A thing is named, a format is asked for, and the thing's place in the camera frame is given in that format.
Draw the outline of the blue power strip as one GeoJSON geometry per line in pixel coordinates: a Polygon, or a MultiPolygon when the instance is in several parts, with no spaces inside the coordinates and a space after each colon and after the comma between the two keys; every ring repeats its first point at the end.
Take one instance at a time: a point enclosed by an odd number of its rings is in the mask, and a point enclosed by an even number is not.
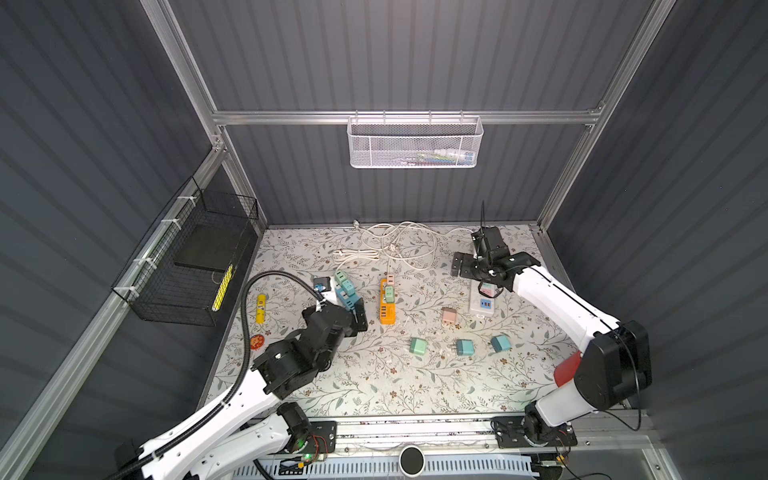
{"type": "Polygon", "coordinates": [[[352,296],[347,296],[341,289],[340,285],[337,285],[335,290],[340,304],[343,305],[353,315],[358,316],[362,298],[357,293],[356,288],[356,294],[352,296]]]}

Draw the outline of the orange power strip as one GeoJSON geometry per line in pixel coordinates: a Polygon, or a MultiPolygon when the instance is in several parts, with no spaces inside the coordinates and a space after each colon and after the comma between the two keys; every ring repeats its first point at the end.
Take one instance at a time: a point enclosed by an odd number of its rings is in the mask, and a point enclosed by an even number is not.
{"type": "Polygon", "coordinates": [[[386,279],[380,281],[380,296],[379,296],[379,321],[382,325],[394,325],[396,322],[396,305],[388,304],[384,300],[384,288],[386,286],[386,279]]]}

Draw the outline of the white power strip pastel sockets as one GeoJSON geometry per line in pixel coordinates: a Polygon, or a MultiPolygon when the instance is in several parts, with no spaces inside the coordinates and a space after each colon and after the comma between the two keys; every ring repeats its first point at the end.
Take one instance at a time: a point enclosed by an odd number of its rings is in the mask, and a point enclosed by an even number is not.
{"type": "Polygon", "coordinates": [[[469,312],[478,317],[492,317],[495,312],[496,286],[479,281],[471,281],[469,289],[469,312]]]}

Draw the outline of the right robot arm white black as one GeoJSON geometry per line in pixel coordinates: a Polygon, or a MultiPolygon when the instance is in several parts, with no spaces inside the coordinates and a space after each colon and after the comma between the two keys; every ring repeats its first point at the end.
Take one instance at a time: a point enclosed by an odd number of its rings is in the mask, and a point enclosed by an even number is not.
{"type": "Polygon", "coordinates": [[[557,388],[525,407],[517,430],[533,446],[557,441],[569,424],[609,410],[652,384],[647,330],[599,310],[557,280],[527,252],[512,252],[496,227],[471,233],[473,251],[456,252],[451,275],[510,291],[534,305],[578,348],[555,374],[557,388]]]}

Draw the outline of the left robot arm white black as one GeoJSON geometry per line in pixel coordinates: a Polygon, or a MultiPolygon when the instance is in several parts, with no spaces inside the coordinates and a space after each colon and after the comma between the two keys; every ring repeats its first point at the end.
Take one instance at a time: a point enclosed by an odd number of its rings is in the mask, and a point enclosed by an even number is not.
{"type": "Polygon", "coordinates": [[[247,314],[251,288],[268,277],[286,278],[312,296],[314,305],[302,312],[304,328],[269,344],[256,358],[250,357],[250,342],[245,340],[245,357],[234,383],[177,426],[141,445],[113,478],[200,479],[204,468],[221,463],[214,450],[242,435],[257,440],[249,453],[251,459],[302,447],[309,421],[287,399],[330,369],[343,339],[367,331],[365,303],[343,297],[331,301],[292,273],[267,270],[244,284],[239,297],[242,316],[247,314]]]}

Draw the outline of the yellow tube on mat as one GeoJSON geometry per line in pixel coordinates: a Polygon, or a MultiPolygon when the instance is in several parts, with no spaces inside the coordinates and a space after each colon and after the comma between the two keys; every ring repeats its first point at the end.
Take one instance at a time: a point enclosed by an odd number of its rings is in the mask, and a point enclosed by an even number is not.
{"type": "Polygon", "coordinates": [[[256,299],[256,311],[254,320],[257,325],[263,325],[266,321],[267,295],[259,294],[256,299]]]}

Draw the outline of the red round badge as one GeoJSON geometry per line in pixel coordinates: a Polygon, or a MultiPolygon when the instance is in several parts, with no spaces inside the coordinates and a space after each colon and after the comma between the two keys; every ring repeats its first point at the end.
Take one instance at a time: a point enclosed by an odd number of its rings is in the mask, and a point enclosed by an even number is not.
{"type": "Polygon", "coordinates": [[[253,335],[250,337],[249,345],[252,351],[259,350],[265,344],[265,337],[261,334],[253,335]]]}

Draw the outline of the floral table mat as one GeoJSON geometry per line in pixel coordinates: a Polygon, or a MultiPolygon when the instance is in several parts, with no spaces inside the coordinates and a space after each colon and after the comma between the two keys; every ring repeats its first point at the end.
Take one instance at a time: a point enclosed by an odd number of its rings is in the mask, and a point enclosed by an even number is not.
{"type": "MultiPolygon", "coordinates": [[[[513,293],[495,300],[490,318],[469,312],[470,282],[452,277],[455,252],[471,250],[467,226],[389,229],[380,226],[271,229],[253,272],[280,270],[303,281],[343,271],[363,298],[368,330],[345,339],[331,368],[293,395],[305,412],[322,416],[375,416],[519,411],[555,386],[557,365],[576,351],[570,338],[539,309],[513,293]],[[379,321],[380,281],[395,277],[396,322],[379,321]],[[441,310],[459,321],[444,326],[441,310]],[[512,349],[495,353],[491,338],[507,335],[512,349]],[[413,337],[427,352],[409,352],[413,337]],[[459,356],[456,341],[474,343],[459,356]]],[[[266,321],[252,334],[273,343],[302,326],[311,296],[283,277],[259,280],[248,307],[266,294],[266,321]]]]}

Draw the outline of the yellow marker in basket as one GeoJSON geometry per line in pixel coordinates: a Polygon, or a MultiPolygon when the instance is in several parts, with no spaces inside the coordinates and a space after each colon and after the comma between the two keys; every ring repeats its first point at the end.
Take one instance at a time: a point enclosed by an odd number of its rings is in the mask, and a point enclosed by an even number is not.
{"type": "Polygon", "coordinates": [[[235,273],[235,267],[233,264],[230,264],[227,267],[226,271],[224,272],[222,279],[219,283],[218,290],[216,292],[216,295],[214,297],[214,300],[211,306],[212,312],[218,312],[221,309],[224,303],[224,300],[226,298],[229,284],[234,276],[234,273],[235,273]]]}

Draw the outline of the red pen cup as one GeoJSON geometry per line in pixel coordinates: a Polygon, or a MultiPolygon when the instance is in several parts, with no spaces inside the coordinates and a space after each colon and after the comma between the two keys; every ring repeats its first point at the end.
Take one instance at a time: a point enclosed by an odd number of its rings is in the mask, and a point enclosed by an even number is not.
{"type": "Polygon", "coordinates": [[[576,351],[557,365],[554,370],[554,381],[557,387],[567,384],[574,378],[581,363],[581,359],[582,353],[576,351]]]}

